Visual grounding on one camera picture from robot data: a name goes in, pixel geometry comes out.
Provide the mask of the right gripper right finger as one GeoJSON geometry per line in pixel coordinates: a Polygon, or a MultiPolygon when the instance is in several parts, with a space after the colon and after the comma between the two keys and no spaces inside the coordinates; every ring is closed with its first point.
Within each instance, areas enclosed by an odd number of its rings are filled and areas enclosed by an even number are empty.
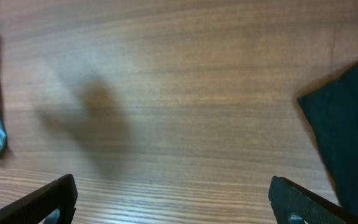
{"type": "Polygon", "coordinates": [[[284,177],[272,177],[268,199],[278,224],[358,223],[355,215],[284,177]]]}

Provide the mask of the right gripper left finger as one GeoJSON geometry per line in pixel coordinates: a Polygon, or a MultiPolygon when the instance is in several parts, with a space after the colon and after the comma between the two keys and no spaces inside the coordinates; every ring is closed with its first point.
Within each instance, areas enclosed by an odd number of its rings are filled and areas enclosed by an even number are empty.
{"type": "Polygon", "coordinates": [[[0,209],[3,223],[71,223],[78,198],[74,177],[64,175],[0,209]]]}

